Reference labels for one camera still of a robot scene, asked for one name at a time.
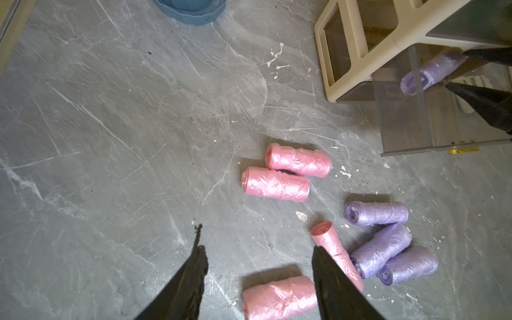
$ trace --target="pink garbage bag roll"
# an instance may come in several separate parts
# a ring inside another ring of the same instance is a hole
[[[362,293],[365,285],[359,272],[352,264],[352,261],[350,261],[348,252],[343,248],[338,232],[332,225],[332,222],[324,221],[319,223],[311,230],[311,236],[318,246],[325,248],[340,269],[343,270],[354,286]]]
[[[242,173],[242,188],[248,195],[304,202],[309,195],[306,177],[267,168],[249,167]]]
[[[265,166],[272,170],[289,170],[301,176],[325,178],[332,168],[332,162],[321,150],[294,149],[271,143],[265,154]]]
[[[272,281],[242,293],[245,320],[284,320],[317,305],[315,285],[305,275]]]

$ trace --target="plastic container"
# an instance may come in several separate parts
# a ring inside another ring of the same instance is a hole
[[[226,8],[226,0],[153,0],[166,15],[189,25],[212,22]]]

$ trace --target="white vein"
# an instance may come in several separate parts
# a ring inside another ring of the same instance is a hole
[[[70,99],[68,99],[65,95],[63,95],[62,93],[58,92],[55,88],[52,88],[53,91],[55,91],[62,99],[64,99],[64,101],[66,101],[67,103],[70,103],[72,106],[74,106],[75,108],[77,108],[78,110],[81,110],[85,113],[87,113],[91,118],[93,118],[94,120],[96,120],[99,124],[101,124],[101,126],[107,130],[108,133],[110,133],[112,135],[112,137],[116,138],[117,140],[119,140],[125,147],[127,147],[128,149],[132,149],[130,148],[126,143],[124,143],[123,140],[121,140],[118,136],[116,136],[112,131],[110,131],[109,128],[107,128],[105,126],[105,124],[103,123],[103,121],[101,121],[100,119],[98,119],[95,115],[93,115],[89,110],[87,110],[84,106],[80,106],[80,105],[77,105],[75,104],[74,102],[72,102]]]
[[[229,166],[233,162],[233,157],[234,157],[234,145],[233,145],[233,153],[231,154],[231,160],[229,161],[229,163],[227,165],[226,171],[224,172],[222,178],[219,181],[217,181],[217,183],[214,184],[214,186],[211,187],[210,191],[206,194],[206,196],[203,199],[202,205],[206,202],[206,199],[208,198],[208,196],[211,195],[211,193],[214,191],[215,187],[218,186],[222,181],[224,181],[224,178],[226,177],[226,174],[229,172]]]
[[[55,159],[55,158],[58,158],[58,157],[76,155],[76,154],[79,154],[79,153],[80,153],[80,151],[73,152],[73,153],[68,153],[68,154],[65,154],[65,155],[59,154],[58,156],[55,156],[55,157],[50,157],[50,158],[46,158],[46,159],[42,159],[42,160],[38,160],[38,161],[33,161],[33,162],[30,162],[30,163],[23,164],[23,165],[18,165],[18,166],[15,166],[15,167],[7,167],[7,168],[4,167],[4,168],[2,168],[2,170],[24,168],[24,167],[28,167],[28,166],[31,166],[31,165],[34,165],[34,164],[37,164],[37,163],[40,163],[40,162],[45,162],[45,161],[48,161],[48,160],[52,160],[52,159]]]
[[[121,31],[119,31],[119,29],[117,28],[117,26],[116,26],[116,24],[114,23],[114,21],[112,21],[112,18],[110,18],[109,14],[106,12],[106,10],[105,10],[105,8],[103,7],[103,5],[101,4],[101,2],[100,2],[99,0],[96,0],[96,2],[97,2],[97,3],[99,4],[99,6],[102,8],[103,12],[106,14],[106,17],[107,17],[107,18],[109,18],[110,23],[112,23],[112,25],[114,26],[114,28],[116,28],[117,32],[119,32],[119,34],[120,34],[121,36],[123,36],[123,35],[122,35],[122,33],[121,33]]]
[[[52,129],[50,128],[50,125],[49,125],[49,124],[48,124],[48,122],[46,121],[45,115],[42,113],[41,108],[39,107],[39,104],[38,104],[38,103],[37,103],[37,101],[34,99],[34,96],[32,96],[32,101],[34,101],[34,103],[35,103],[35,105],[36,105],[37,109],[39,110],[39,113],[40,113],[40,114],[41,114],[41,116],[42,116],[42,119],[45,121],[46,126],[47,126],[47,127],[48,127],[48,129],[50,129],[50,131],[51,131]],[[59,150],[59,148],[57,148],[57,145],[55,144],[55,141],[53,141],[52,135],[51,135],[50,133],[48,133],[48,136],[50,137],[50,140],[52,140],[52,143],[53,143],[53,146],[55,147],[55,150],[57,150],[57,153],[60,155],[60,150]]]
[[[18,185],[20,185],[21,188],[30,189],[30,191],[32,191],[40,200],[43,200],[41,193],[37,188],[37,185],[33,181],[24,180],[20,178],[19,175],[16,174],[16,172],[14,172],[11,168],[5,165],[2,159],[0,159],[0,164],[2,165],[2,167],[4,167],[4,170],[11,181],[16,182]]]
[[[213,283],[215,283],[218,290],[222,294],[222,297],[226,300],[226,302],[228,303],[230,309],[233,311],[236,318],[239,320],[244,320],[244,318],[245,318],[244,315],[237,308],[235,308],[234,301],[231,301],[231,298],[229,298],[229,296],[226,294],[226,291],[224,291],[224,289],[221,287],[221,285],[217,282],[217,279],[215,279],[214,274],[212,274],[212,276],[211,276],[211,281]]]

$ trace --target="floor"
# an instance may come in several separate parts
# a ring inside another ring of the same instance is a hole
[[[0,78],[2,319],[132,319],[198,223],[200,319],[243,319],[244,288],[312,276],[320,219],[349,252],[369,239],[346,199],[406,203],[413,243],[440,261],[395,287],[366,280],[384,317],[506,318],[512,145],[382,158],[375,106],[325,99],[313,25],[326,2],[228,0],[193,27],[150,0],[38,0]],[[331,156],[305,203],[243,194],[241,172],[274,141]]]

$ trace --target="beige plastic stool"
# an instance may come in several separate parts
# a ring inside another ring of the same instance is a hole
[[[391,3],[390,0],[366,0],[366,2]],[[372,73],[413,44],[450,46],[462,50],[499,47],[481,42],[427,36],[429,31],[468,2],[470,0],[428,0],[425,3],[422,0],[394,0],[395,18],[398,20],[396,29],[369,51],[358,1],[329,0],[314,27],[327,100],[336,102],[359,83],[371,81]],[[351,66],[347,73],[335,81],[325,26],[338,9]]]

